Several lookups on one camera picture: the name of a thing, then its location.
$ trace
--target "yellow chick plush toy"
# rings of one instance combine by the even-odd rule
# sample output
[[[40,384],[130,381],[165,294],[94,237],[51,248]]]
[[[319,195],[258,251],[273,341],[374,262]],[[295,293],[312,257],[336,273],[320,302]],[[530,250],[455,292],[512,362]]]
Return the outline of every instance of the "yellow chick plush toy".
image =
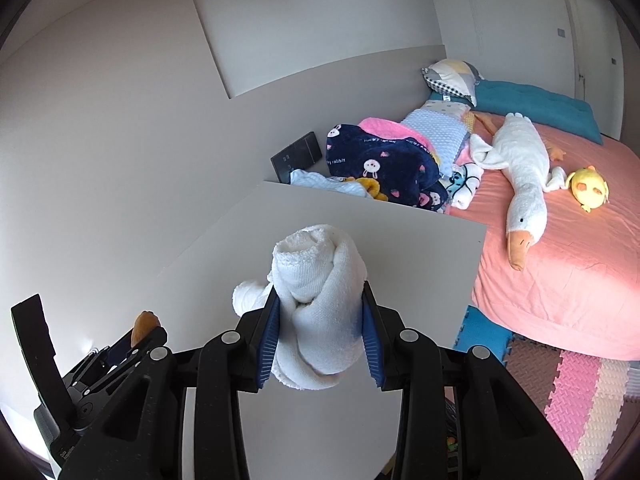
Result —
[[[593,166],[574,171],[566,178],[567,187],[569,183],[575,199],[587,213],[609,199],[609,186]]]
[[[350,176],[346,180],[346,182],[354,181],[364,187],[364,189],[367,190],[367,193],[369,193],[374,199],[382,200],[382,202],[389,202],[388,196],[384,193],[380,193],[380,183],[375,178],[353,178],[352,176]]]

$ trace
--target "pink bedsheet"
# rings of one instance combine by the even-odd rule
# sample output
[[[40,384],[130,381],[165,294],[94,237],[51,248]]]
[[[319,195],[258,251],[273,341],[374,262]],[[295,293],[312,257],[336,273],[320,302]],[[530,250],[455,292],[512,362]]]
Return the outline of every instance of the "pink bedsheet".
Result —
[[[496,126],[503,117],[493,116]],[[473,300],[492,321],[558,348],[598,357],[640,359],[640,160],[622,143],[604,146],[536,124],[567,152],[567,174],[593,164],[610,203],[584,212],[568,190],[545,195],[548,223],[523,272],[507,261],[505,221],[513,189],[485,171],[467,210],[451,214],[488,226]],[[480,121],[476,133],[490,142]]]

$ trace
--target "white goose plush toy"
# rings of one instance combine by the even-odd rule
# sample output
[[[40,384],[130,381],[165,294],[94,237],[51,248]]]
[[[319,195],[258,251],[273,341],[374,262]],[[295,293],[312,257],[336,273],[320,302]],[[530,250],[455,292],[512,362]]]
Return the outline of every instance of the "white goose plush toy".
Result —
[[[507,252],[511,267],[523,270],[527,251],[545,231],[543,192],[566,189],[562,168],[558,166],[549,173],[549,157],[562,160],[564,152],[545,146],[531,120],[522,114],[507,114],[492,146],[473,134],[469,148],[478,166],[502,170],[513,186],[515,195],[507,212]]]

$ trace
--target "wall socket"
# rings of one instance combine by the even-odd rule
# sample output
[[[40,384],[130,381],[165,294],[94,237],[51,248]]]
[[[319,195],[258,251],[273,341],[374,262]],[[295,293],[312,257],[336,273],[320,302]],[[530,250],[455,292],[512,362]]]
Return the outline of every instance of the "wall socket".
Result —
[[[271,157],[273,169],[278,181],[290,184],[290,174],[293,170],[306,170],[322,158],[322,151],[314,132],[300,137],[296,142]]]

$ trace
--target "white table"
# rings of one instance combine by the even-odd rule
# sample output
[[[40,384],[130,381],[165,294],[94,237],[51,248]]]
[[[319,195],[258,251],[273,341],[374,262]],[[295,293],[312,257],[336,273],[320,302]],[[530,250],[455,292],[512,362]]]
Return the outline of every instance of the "white table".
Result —
[[[169,266],[142,308],[158,314],[174,351],[201,346],[236,325],[231,293],[242,280],[265,278],[275,243],[321,223],[353,237],[379,304],[438,345],[453,345],[478,272],[482,224],[269,182]],[[292,390],[272,376],[260,394],[240,399],[252,478],[372,480],[394,452],[400,399],[376,389],[364,356],[340,384],[320,392]],[[187,419],[185,479],[193,471],[193,415]]]

